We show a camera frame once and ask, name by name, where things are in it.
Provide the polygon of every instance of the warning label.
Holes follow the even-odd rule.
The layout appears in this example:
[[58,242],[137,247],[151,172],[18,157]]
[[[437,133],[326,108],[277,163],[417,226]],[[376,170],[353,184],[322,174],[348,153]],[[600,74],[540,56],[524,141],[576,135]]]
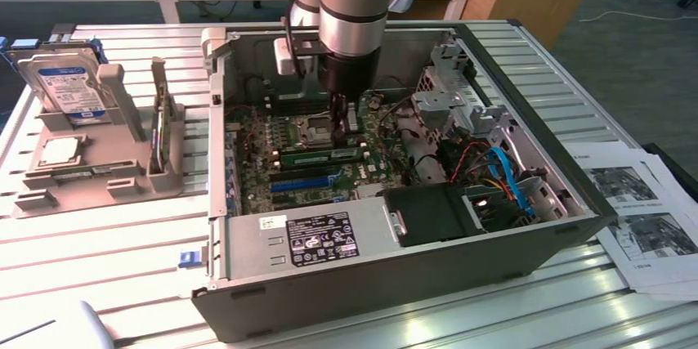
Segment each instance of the warning label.
[[314,265],[360,256],[360,247],[348,212],[301,218],[286,222],[292,262]]

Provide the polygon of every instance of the metal case frame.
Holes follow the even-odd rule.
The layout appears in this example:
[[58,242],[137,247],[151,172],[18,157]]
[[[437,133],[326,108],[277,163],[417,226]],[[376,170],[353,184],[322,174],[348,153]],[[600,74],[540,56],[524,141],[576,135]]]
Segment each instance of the metal case frame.
[[[265,24],[236,28],[238,34],[276,34],[281,25]],[[591,214],[544,222],[522,228],[452,240],[441,244],[388,253],[384,257],[366,258],[358,262],[337,261],[297,268],[238,280],[229,280],[232,260],[228,258],[230,230],[236,219],[221,212],[217,195],[225,195],[225,180],[217,163],[224,162],[224,106],[213,104],[210,164],[210,192],[213,200],[210,243],[210,275],[208,288],[194,291],[193,301],[217,332],[218,339],[237,342],[244,339],[293,329],[362,312],[378,310],[444,295],[458,290],[490,284],[524,275],[560,251],[561,248],[585,241],[616,217],[612,205],[595,188],[593,182],[579,167],[553,135],[541,117],[514,87],[505,72],[488,54],[466,24],[458,22],[390,23],[388,29],[450,29],[462,40],[477,69],[490,79],[522,129],[542,151],[544,159],[556,170],[571,193],[587,204]],[[314,28],[300,28],[314,34]],[[213,50],[213,59],[230,50],[222,45]],[[218,69],[224,62],[213,62],[212,81],[224,83]],[[213,86],[213,95],[224,94]],[[313,216],[322,207],[310,208]]]

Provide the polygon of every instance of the robotic arm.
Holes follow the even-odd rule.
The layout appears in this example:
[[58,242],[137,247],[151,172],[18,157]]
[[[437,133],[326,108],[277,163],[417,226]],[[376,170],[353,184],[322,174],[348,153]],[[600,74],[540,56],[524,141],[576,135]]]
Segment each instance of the robotic arm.
[[[381,43],[389,11],[405,12],[413,0],[296,0],[292,22],[316,25],[320,22],[318,78],[329,92],[336,146],[345,142],[345,124],[352,105],[373,86],[380,65]],[[292,57],[301,49],[288,40]]]

